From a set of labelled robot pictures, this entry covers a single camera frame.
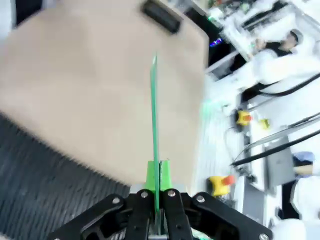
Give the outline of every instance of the black cable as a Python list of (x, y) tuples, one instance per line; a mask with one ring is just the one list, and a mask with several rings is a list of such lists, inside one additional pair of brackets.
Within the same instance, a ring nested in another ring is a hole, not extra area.
[(271, 93), (271, 92), (263, 92), (263, 91), (259, 91), (259, 90), (256, 90), (255, 92), (259, 95), (266, 96), (266, 97), (284, 97), (284, 96), (287, 96), (289, 94), (293, 94), (294, 92), (302, 89), (303, 87), (312, 83), (314, 80), (318, 79), (319, 77), (320, 77), (320, 73), (317, 73), (316, 75), (314, 75), (311, 78), (309, 78), (308, 80), (298, 84), (297, 86), (290, 88), (289, 90), (282, 91), (282, 92)]
[(288, 143), (286, 143), (286, 144), (282, 144), (282, 145), (280, 145), (280, 146), (277, 146), (277, 147), (275, 147), (275, 148), (272, 148), (272, 149), (267, 150), (267, 151), (265, 151), (265, 152), (262, 152), (262, 153), (260, 153), (260, 154), (253, 155), (253, 156), (249, 156), (249, 157), (246, 157), (246, 158), (244, 158), (244, 159), (242, 159), (242, 160), (239, 160), (239, 161), (235, 161), (235, 162), (232, 163), (231, 165), (234, 166), (234, 167), (236, 167), (236, 166), (239, 166), (239, 165), (242, 165), (242, 164), (251, 163), (251, 162), (253, 162), (254, 160), (261, 159), (261, 158), (265, 158), (265, 157), (267, 157), (267, 156), (269, 156), (269, 155), (271, 155), (271, 154), (275, 154), (275, 153), (277, 153), (277, 152), (280, 152), (280, 151), (282, 151), (282, 150), (284, 150), (284, 149), (286, 149), (286, 148), (289, 148), (289, 147), (291, 147), (291, 146), (293, 146), (293, 145), (296, 145), (296, 144), (298, 144), (298, 143), (300, 143), (300, 142), (303, 142), (303, 141), (305, 141), (305, 140), (307, 140), (307, 139), (309, 139), (309, 138), (312, 138), (312, 137), (314, 137), (314, 136), (316, 136), (316, 135), (318, 135), (318, 134), (320, 134), (320, 130), (315, 131), (315, 132), (313, 132), (313, 133), (310, 133), (310, 134), (308, 134), (308, 135), (306, 135), (306, 136), (304, 136), (304, 137), (301, 137), (301, 138), (299, 138), (299, 139), (297, 139), (297, 140), (288, 142)]
[(300, 121), (297, 121), (295, 123), (290, 124), (287, 128), (290, 129), (290, 128), (293, 128), (293, 127), (295, 127), (297, 125), (303, 124), (303, 123), (309, 121), (310, 119), (313, 119), (313, 118), (315, 118), (315, 117), (317, 117), (319, 115), (320, 115), (320, 112), (318, 112), (318, 113), (316, 113), (316, 114), (314, 114), (312, 116), (305, 117), (304, 119), (302, 119)]
[(240, 155), (241, 155), (244, 151), (250, 149), (251, 146), (252, 146), (252, 144), (254, 144), (254, 143), (255, 143), (255, 142), (250, 143), (249, 145), (245, 146), (244, 149), (242, 149), (241, 152), (236, 156), (236, 158), (234, 159), (233, 163), (236, 163), (236, 162), (237, 162), (237, 159), (240, 157)]
[(230, 130), (235, 129), (235, 128), (236, 128), (235, 126), (229, 127), (227, 130), (224, 131), (224, 134), (223, 134), (224, 145), (225, 145), (226, 151), (229, 154), (229, 157), (231, 158), (232, 163), (235, 161), (235, 159), (234, 159), (234, 157), (233, 157), (233, 155), (231, 153), (231, 150), (229, 148), (229, 145), (228, 145), (228, 142), (227, 142), (227, 135), (228, 135), (228, 132)]

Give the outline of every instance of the laptop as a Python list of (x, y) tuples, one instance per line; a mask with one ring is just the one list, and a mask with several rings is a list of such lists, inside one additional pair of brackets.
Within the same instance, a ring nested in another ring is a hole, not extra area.
[[(274, 149), (289, 142), (288, 136), (265, 147), (265, 150)], [(265, 189), (273, 190), (276, 186), (289, 183), (296, 179), (294, 161), (290, 148), (265, 157)]]

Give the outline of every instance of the blue light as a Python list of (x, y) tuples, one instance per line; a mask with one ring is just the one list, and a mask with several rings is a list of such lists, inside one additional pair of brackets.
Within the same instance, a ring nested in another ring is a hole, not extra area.
[(214, 47), (218, 44), (222, 43), (222, 39), (219, 37), (217, 40), (213, 41), (212, 43), (210, 43), (210, 47)]

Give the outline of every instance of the beige cardboard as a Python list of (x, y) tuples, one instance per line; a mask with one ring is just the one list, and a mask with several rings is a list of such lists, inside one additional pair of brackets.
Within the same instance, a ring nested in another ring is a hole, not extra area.
[(0, 111), (96, 171), (144, 182), (157, 52), (160, 158), (189, 188), (208, 39), (186, 18), (169, 35), (139, 12), (141, 2), (63, 0), (14, 30), (0, 52)]

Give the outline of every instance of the white shirt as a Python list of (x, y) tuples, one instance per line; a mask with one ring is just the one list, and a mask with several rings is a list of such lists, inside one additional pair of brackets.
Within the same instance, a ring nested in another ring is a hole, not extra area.
[(292, 190), (291, 204), (300, 219), (320, 224), (320, 160), (313, 162), (313, 176), (299, 179)]
[(320, 224), (299, 219), (285, 219), (272, 229), (273, 240), (318, 240)]

